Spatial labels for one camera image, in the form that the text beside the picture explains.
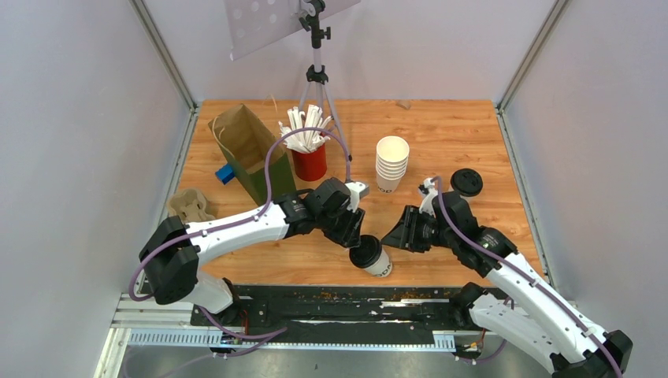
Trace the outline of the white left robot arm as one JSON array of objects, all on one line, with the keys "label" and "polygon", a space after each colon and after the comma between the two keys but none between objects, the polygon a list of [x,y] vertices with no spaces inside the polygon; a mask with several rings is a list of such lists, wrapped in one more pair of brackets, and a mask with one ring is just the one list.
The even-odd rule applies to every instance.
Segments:
[{"label": "white left robot arm", "polygon": [[211,312],[220,324],[234,324],[242,306],[232,284],[204,272],[205,264],[244,247],[314,230],[345,249],[357,247],[365,216],[360,201],[368,193],[366,183],[332,177],[314,189],[287,193],[230,217],[190,223],[167,217],[139,252],[148,296],[158,305],[189,302]]}]

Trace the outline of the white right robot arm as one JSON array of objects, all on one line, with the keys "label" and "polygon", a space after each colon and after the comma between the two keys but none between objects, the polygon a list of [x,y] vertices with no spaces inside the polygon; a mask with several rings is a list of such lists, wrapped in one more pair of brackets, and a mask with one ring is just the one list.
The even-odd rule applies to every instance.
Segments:
[{"label": "white right robot arm", "polygon": [[458,194],[428,195],[422,207],[406,206],[381,242],[419,253],[449,248],[462,265],[520,306],[509,309],[484,288],[468,283],[449,309],[457,327],[476,325],[500,335],[553,377],[621,377],[626,371],[630,338],[620,330],[605,330],[575,309],[502,232],[478,224]]}]

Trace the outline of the green paper bag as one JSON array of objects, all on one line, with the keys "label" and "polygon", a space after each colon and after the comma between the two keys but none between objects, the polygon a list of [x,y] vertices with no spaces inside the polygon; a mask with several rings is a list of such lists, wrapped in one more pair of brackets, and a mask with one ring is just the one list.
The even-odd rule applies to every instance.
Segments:
[{"label": "green paper bag", "polygon": [[287,151],[281,145],[274,146],[275,135],[246,105],[224,111],[208,126],[237,180],[257,205],[267,199],[266,162],[272,198],[296,190]]}]

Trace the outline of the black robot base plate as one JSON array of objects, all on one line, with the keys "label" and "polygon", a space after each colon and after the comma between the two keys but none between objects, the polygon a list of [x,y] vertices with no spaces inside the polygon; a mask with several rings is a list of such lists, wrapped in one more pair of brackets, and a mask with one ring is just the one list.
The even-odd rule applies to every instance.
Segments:
[{"label": "black robot base plate", "polygon": [[277,343],[426,345],[435,331],[481,333],[458,315],[458,287],[238,285],[240,302],[224,326],[252,335],[284,328]]}]

